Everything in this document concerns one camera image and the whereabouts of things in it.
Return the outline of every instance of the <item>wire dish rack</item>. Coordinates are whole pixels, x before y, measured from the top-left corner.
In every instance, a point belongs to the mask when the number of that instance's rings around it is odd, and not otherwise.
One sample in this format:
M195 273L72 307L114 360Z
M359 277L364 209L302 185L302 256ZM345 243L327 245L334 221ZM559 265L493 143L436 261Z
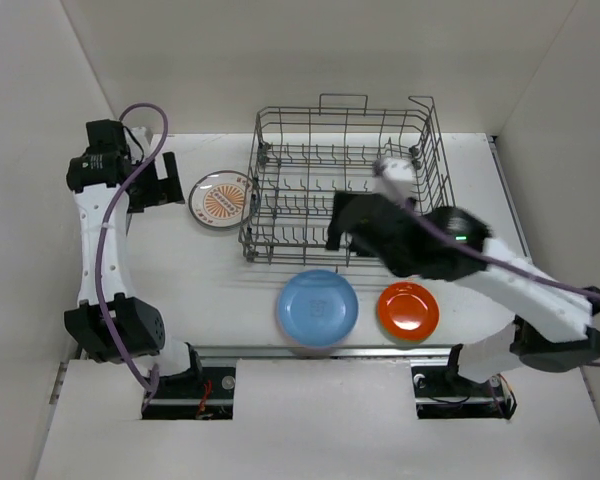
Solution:
M248 262L377 266L349 251L348 235L340 251L325 245L334 192L371 193L371 166L382 156L412 161L420 213L455 205L433 98L409 97L403 110L368 103L367 95L322 94L315 107L258 112L248 171L251 213L239 233Z

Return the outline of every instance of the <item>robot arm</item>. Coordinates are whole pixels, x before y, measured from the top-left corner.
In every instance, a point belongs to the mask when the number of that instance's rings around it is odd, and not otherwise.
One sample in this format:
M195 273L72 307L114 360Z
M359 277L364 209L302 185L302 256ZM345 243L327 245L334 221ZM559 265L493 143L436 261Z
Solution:
M120 363L122 358L103 324L95 289L96 249L108 205L122 182L142 161L149 144L141 129L132 142L125 138L120 122L101 120L87 124L89 147L70 162L67 184L74 193L80 216L82 239L82 284L77 308L65 312L65 327L97 362ZM136 297L127 260L127 216L150 206L184 203L175 157L164 155L167 178L159 180L155 165L124 192L107 223L109 229L102 260L105 301L118 331L137 363L160 367L163 377L199 374L197 355L186 343L165 331L158 310Z
M516 276L433 238L396 205L412 198L417 188L416 172L407 160L385 158L374 166L374 173L383 177L376 184L376 193L336 193L327 248L337 249L340 235L349 233L352 251L378 257L397 277L418 275L454 282L516 313L512 324L501 332L453 347L451 369L481 383L522 364L564 372L600 357L600 332L591 327L600 302ZM387 188L384 180L396 188ZM477 252L549 278L464 210L438 207L424 217Z

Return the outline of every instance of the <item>blue plate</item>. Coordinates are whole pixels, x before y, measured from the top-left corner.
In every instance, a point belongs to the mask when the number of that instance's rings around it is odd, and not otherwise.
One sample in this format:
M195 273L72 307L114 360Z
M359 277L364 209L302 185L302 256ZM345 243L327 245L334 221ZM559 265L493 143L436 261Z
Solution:
M278 297L278 321L300 345L330 347L353 330L358 297L343 277L328 270L309 270L293 277Z

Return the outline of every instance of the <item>red plate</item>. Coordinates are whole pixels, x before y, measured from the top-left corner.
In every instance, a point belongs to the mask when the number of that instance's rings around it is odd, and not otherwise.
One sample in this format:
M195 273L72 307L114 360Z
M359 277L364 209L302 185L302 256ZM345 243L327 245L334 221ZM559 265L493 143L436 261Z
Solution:
M378 299L380 323L387 332L401 340L424 340L438 326L439 317L436 299L417 283L394 283Z

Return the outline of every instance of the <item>white plate with orange pattern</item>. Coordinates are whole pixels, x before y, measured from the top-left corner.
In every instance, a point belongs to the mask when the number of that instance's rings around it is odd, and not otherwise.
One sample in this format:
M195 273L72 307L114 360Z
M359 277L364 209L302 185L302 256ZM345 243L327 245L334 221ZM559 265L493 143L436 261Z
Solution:
M201 178L189 193L189 211L207 228L240 226L250 215L251 182L240 172L220 170Z

